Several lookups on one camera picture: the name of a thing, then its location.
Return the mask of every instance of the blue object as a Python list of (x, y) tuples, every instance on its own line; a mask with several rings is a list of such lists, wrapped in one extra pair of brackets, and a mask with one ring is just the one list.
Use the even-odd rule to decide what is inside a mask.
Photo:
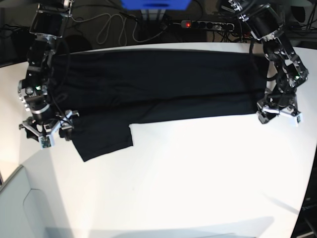
[(185, 10), (191, 0), (121, 0), (128, 10), (169, 9)]

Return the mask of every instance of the table surface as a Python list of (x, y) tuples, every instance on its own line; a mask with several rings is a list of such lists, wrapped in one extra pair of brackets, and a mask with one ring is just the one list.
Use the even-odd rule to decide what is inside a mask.
[[(247, 53), (249, 45), (115, 50), (138, 48)], [(52, 227), (62, 237), (289, 238), (317, 145), (317, 51), (296, 52), (310, 71), (297, 93), (304, 113), (299, 127), (283, 117), (262, 125), (256, 115), (133, 124), (133, 147), (86, 163), (71, 142), (56, 136), (54, 148), (39, 150), (18, 131), (27, 113), (16, 87), (27, 64), (1, 68), (0, 160), (25, 166), (31, 187), (45, 193)]]

